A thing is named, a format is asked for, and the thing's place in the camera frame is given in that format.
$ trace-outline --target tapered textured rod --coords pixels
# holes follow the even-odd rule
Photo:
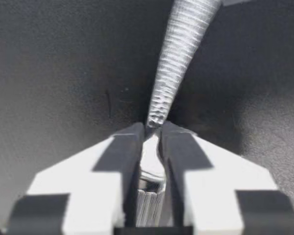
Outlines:
[[[161,126],[221,0],[176,0],[158,62],[147,126]]]

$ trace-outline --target metal object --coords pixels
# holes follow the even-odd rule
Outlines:
[[[176,0],[158,63],[147,129],[167,119],[187,67],[221,0]],[[157,154],[160,129],[143,144],[136,226],[158,226],[166,189],[165,170]]]
[[[158,226],[166,188],[166,174],[158,153],[160,129],[143,143],[137,200],[137,227]]]

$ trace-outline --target gray surface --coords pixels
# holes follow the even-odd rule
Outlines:
[[[168,0],[0,0],[0,221],[40,169],[146,118]],[[294,0],[222,9],[173,123],[268,167],[294,202]]]

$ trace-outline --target gray background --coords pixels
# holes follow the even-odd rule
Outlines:
[[[35,172],[144,121],[171,0],[0,0],[0,226]],[[221,9],[169,120],[294,203],[294,0]]]

